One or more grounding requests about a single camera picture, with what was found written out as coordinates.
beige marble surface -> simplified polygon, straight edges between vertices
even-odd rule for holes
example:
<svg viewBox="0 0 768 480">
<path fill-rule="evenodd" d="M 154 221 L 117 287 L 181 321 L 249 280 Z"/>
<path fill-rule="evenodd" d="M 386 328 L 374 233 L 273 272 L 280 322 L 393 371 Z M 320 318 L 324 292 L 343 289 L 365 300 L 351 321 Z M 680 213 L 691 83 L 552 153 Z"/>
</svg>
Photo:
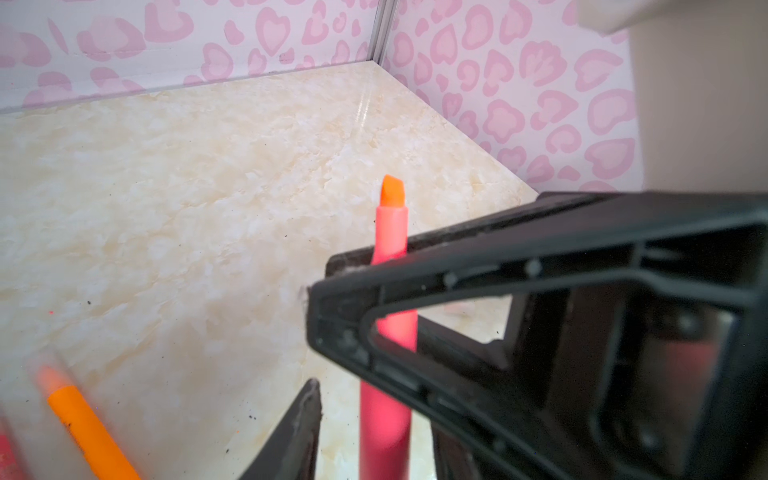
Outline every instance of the beige marble surface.
<svg viewBox="0 0 768 480">
<path fill-rule="evenodd" d="M 358 381 L 307 349 L 303 286 L 371 244 L 384 174 L 411 233 L 535 198 L 370 62 L 0 116 L 0 167 L 0 402 L 37 480 L 92 478 L 22 370 L 48 344 L 143 478 L 236 478 L 310 376 L 317 478 L 356 478 Z"/>
</svg>

black plastic frame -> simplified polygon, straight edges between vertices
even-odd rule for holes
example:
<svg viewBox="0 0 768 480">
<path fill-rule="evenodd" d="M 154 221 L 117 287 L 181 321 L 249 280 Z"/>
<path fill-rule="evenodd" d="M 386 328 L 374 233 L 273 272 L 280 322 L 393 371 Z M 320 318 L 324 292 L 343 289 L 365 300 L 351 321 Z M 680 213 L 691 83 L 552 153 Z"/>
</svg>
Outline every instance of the black plastic frame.
<svg viewBox="0 0 768 480">
<path fill-rule="evenodd" d="M 684 476 L 726 478 L 751 453 L 743 442 L 765 424 L 760 408 L 768 387 L 763 346 L 768 339 L 766 225 L 768 197 L 762 195 L 542 196 L 527 206 L 412 237 L 409 255 L 385 264 L 366 266 L 370 248 L 332 257 L 326 266 L 329 277 L 310 291 L 307 341 L 364 381 L 427 415 L 509 478 L 669 478 L 642 456 L 627 454 L 602 438 L 600 408 L 591 413 L 594 445 L 587 447 L 553 428 L 535 400 L 513 382 L 500 377 L 494 383 L 492 374 L 473 378 L 457 372 L 457 365 L 478 358 L 460 346 L 461 340 L 452 353 L 435 360 L 378 336 L 372 326 L 389 313 L 438 303 L 527 293 L 515 298 L 515 310 L 525 308 L 518 298 L 598 286 L 614 286 L 622 295 L 642 291 L 715 305 L 734 312 L 739 321 L 707 398 L 707 420 L 691 454 L 695 462 Z M 747 232 L 752 243 L 718 250 L 706 241 L 708 234 L 745 228 L 756 232 Z M 665 270 L 665 262 L 675 260 L 677 253 L 664 246 L 688 238 L 692 244 L 705 239 L 701 252 L 692 250 L 688 263 Z M 728 249 L 737 254 L 730 255 Z M 719 264 L 737 261 L 738 274 L 711 274 Z M 603 394 L 621 334 L 617 317 L 604 359 Z M 508 327 L 504 342 L 515 335 Z M 509 353 L 510 346 L 504 348 Z"/>
</svg>

